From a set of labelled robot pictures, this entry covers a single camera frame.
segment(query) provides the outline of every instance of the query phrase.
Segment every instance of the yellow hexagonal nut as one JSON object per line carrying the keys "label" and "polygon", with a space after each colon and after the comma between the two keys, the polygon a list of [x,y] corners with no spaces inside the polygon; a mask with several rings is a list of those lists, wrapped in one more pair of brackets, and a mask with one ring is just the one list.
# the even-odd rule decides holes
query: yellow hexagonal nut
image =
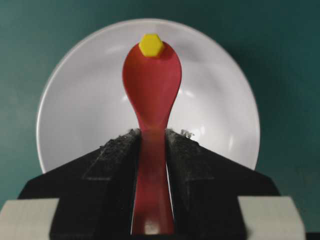
{"label": "yellow hexagonal nut", "polygon": [[139,48],[145,57],[158,57],[165,49],[164,43],[155,33],[143,35]]}

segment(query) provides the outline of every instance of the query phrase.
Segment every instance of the plastic spoon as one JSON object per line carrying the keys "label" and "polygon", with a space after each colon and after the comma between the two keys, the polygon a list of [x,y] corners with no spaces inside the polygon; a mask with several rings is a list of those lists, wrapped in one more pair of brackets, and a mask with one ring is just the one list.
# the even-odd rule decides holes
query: plastic spoon
{"label": "plastic spoon", "polygon": [[141,129],[133,235],[172,234],[165,155],[165,129],[181,83],[176,52],[156,34],[146,34],[128,53],[124,88]]}

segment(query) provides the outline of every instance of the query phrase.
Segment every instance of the spoon handle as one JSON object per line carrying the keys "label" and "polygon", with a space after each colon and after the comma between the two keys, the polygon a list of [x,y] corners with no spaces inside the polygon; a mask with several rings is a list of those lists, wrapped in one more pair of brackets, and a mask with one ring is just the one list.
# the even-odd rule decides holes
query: spoon handle
{"label": "spoon handle", "polygon": [[173,234],[165,131],[143,131],[133,210],[133,235]]}

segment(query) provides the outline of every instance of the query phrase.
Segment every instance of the green surface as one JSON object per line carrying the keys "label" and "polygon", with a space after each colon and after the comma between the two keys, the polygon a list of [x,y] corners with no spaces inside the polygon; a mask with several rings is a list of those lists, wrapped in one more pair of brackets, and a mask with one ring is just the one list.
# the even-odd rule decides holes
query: green surface
{"label": "green surface", "polygon": [[256,96],[257,170],[293,197],[320,231],[319,1],[0,0],[0,208],[39,174],[38,102],[58,61],[119,21],[162,18],[194,27],[238,62]]}

